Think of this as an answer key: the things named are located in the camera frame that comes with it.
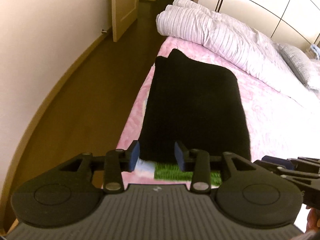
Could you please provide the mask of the person right hand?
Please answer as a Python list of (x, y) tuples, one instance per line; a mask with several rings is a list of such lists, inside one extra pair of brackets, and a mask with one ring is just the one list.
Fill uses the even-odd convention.
[(320, 227), (320, 211), (313, 208), (313, 207), (310, 207), (310, 206), (307, 206), (306, 207), (307, 210), (309, 210), (309, 214), (308, 214), (308, 217), (307, 217), (307, 225), (306, 225), (306, 232), (308, 231), (319, 231), (319, 227)]

